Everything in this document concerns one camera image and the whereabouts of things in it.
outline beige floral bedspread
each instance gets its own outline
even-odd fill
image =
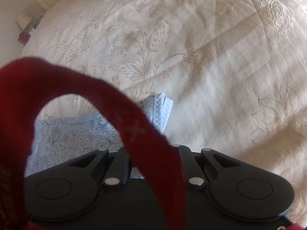
[[[165,133],[277,173],[307,225],[307,0],[60,0],[23,51],[174,100]],[[93,111],[68,95],[39,118]]]

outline white lampshade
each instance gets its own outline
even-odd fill
[[[16,21],[18,25],[21,27],[21,29],[24,30],[28,26],[28,24],[32,21],[32,18],[27,15],[20,14],[19,16],[17,16]]]

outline folded pillowcase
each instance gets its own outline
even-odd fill
[[[137,102],[150,123],[162,134],[173,101],[164,93]],[[82,118],[54,118],[35,122],[32,154],[25,176],[51,168],[97,149],[118,151],[123,146],[117,130],[98,111]]]

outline white cross mark on strap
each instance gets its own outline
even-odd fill
[[[145,133],[146,131],[143,128],[139,127],[138,120],[135,120],[134,125],[124,127],[124,131],[131,131],[130,142],[134,142],[138,133]]]

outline metal rivet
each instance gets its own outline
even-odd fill
[[[114,185],[119,184],[119,179],[116,177],[109,177],[105,179],[104,183],[110,186],[114,186]]]
[[[192,185],[200,186],[204,183],[204,179],[200,177],[192,177],[189,179],[189,183]]]

